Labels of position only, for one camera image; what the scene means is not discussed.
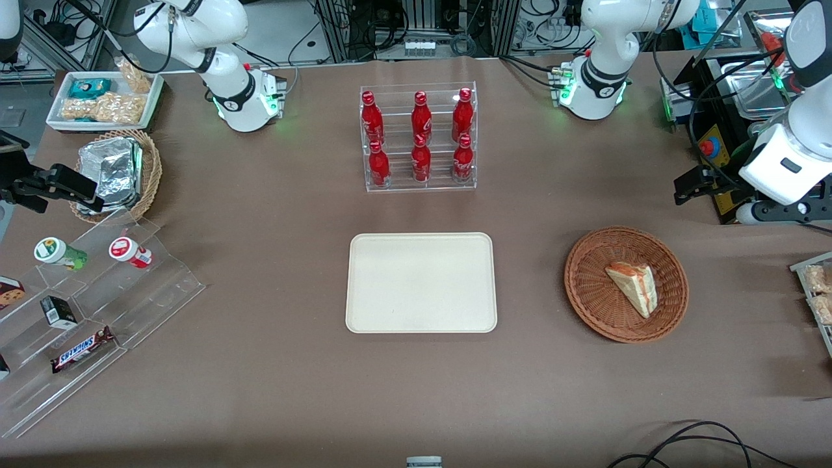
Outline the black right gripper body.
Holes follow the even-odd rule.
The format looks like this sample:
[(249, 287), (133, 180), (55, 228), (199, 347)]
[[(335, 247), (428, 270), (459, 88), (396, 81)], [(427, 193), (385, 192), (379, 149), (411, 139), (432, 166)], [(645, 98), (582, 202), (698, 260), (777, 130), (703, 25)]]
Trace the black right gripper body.
[(36, 213), (45, 213), (48, 201), (42, 195), (49, 193), (49, 178), (53, 170), (36, 166), (2, 166), (1, 192), (4, 202), (26, 207)]

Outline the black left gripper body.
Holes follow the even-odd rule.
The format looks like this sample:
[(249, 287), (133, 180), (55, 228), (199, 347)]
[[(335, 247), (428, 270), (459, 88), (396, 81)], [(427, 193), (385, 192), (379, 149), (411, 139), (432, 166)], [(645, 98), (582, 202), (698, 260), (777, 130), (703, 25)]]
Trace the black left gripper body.
[(740, 183), (723, 172), (699, 170), (698, 196), (715, 196), (732, 190), (743, 192), (745, 189), (745, 183)]

